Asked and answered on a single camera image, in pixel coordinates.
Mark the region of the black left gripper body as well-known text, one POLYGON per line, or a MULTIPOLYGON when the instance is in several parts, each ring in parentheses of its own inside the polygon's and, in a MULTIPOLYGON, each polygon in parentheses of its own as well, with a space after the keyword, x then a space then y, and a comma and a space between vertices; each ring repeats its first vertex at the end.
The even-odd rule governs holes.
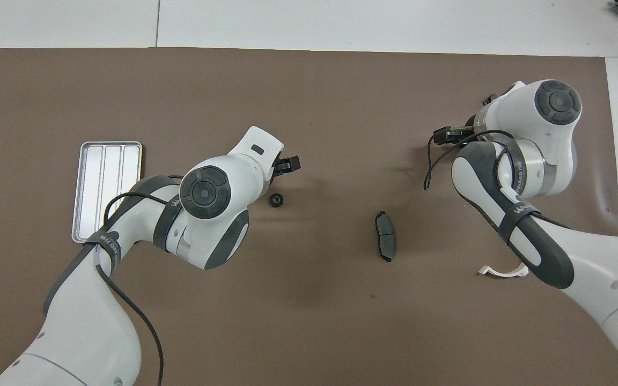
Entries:
POLYGON ((271 164, 271 169, 269 172, 269 178, 267 181, 265 181, 265 189, 268 190, 268 188, 270 188, 271 184, 273 183, 274 178, 280 176, 277 175, 277 162, 278 160, 285 160, 284 158, 281 157, 281 154, 278 154, 277 157, 275 158, 275 160, 273 161, 273 163, 271 164))

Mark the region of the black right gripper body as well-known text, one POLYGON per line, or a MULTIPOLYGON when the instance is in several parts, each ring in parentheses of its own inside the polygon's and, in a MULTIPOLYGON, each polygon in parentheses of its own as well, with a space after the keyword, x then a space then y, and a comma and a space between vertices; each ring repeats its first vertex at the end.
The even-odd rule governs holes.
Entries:
MULTIPOLYGON (((473 116, 469 117, 465 126, 468 127, 468 129, 464 131, 464 136, 462 138, 470 137, 471 135, 481 132, 482 129, 485 129, 484 115, 481 113, 474 114, 473 116)), ((473 139, 466 140, 462 144, 468 144, 470 142, 479 142, 479 141, 481 142, 485 141, 485 135, 480 135, 473 139)))

